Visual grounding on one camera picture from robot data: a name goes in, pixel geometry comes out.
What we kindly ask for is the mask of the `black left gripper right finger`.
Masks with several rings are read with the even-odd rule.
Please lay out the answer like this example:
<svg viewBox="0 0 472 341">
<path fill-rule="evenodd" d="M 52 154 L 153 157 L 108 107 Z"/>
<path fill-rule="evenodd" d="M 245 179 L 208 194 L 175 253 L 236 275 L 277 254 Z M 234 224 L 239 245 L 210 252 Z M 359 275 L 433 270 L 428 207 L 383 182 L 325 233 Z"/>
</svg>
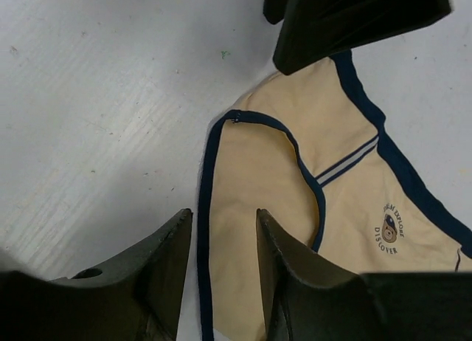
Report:
<svg viewBox="0 0 472 341">
<path fill-rule="evenodd" d="M 387 340 L 359 276 L 296 240 L 267 210 L 256 221 L 267 340 Z"/>
</svg>

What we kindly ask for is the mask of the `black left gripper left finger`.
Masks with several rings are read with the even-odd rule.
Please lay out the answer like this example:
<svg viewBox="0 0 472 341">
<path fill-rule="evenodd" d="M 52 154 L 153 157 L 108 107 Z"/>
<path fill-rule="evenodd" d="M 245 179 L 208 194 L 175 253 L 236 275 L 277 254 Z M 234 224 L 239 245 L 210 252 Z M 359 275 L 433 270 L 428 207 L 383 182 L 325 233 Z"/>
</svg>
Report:
<svg viewBox="0 0 472 341">
<path fill-rule="evenodd" d="M 192 235 L 178 211 L 147 238 L 72 278 L 51 280 L 55 340 L 175 340 Z"/>
</svg>

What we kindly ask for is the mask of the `beige underwear with navy trim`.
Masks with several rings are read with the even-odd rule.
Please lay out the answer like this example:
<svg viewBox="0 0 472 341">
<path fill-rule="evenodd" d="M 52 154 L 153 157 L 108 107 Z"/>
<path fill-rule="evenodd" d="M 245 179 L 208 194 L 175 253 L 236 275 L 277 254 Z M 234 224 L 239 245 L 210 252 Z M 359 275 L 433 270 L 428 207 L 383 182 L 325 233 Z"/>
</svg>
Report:
<svg viewBox="0 0 472 341">
<path fill-rule="evenodd" d="M 385 130 L 351 52 L 276 73 L 210 130 L 198 197 L 201 337 L 264 340 L 256 212 L 350 272 L 468 272 L 471 230 Z"/>
</svg>

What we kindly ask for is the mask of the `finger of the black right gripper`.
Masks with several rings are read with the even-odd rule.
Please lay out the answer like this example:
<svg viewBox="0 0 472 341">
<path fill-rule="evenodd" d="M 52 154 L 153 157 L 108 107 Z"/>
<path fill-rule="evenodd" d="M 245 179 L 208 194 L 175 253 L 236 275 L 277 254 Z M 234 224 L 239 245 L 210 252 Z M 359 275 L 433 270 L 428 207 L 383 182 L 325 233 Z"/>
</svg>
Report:
<svg viewBox="0 0 472 341">
<path fill-rule="evenodd" d="M 284 19 L 288 0 L 264 0 L 263 15 L 270 24 L 277 24 Z"/>
<path fill-rule="evenodd" d="M 428 27 L 451 11 L 450 0 L 288 0 L 273 62 L 291 75 L 327 56 Z"/>
</svg>

